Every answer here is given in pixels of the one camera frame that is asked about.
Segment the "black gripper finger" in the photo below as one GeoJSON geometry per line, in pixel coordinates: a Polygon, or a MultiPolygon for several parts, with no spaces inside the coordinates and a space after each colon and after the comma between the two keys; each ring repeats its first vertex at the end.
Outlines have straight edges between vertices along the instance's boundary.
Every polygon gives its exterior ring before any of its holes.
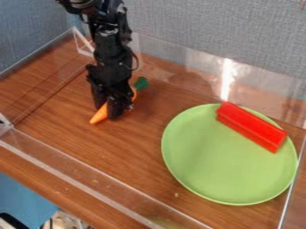
{"type": "Polygon", "coordinates": [[[110,120],[118,119],[127,110],[133,108],[133,98],[136,93],[127,94],[110,94],[107,100],[107,117],[110,120]]]}
{"type": "Polygon", "coordinates": [[[91,84],[91,93],[94,97],[95,107],[97,109],[99,109],[106,104],[109,95],[101,83],[97,83],[93,79],[90,79],[89,82],[91,84]]]}

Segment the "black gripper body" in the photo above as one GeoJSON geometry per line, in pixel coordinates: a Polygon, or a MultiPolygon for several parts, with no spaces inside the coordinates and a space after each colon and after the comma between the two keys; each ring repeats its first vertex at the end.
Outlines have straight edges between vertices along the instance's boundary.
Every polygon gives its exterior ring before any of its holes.
{"type": "Polygon", "coordinates": [[[95,64],[89,64],[87,81],[93,79],[105,87],[107,95],[127,94],[132,91],[130,79],[133,72],[133,57],[132,50],[121,50],[118,53],[99,53],[95,51],[95,64]]]}

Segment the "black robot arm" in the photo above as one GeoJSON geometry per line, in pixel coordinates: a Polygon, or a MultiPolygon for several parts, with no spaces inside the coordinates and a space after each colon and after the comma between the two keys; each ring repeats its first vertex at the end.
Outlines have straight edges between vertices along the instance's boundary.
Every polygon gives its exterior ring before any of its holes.
{"type": "Polygon", "coordinates": [[[95,43],[95,64],[89,64],[87,81],[97,109],[107,106],[107,119],[117,119],[133,106],[132,28],[123,0],[55,0],[66,12],[81,17],[95,43]]]}

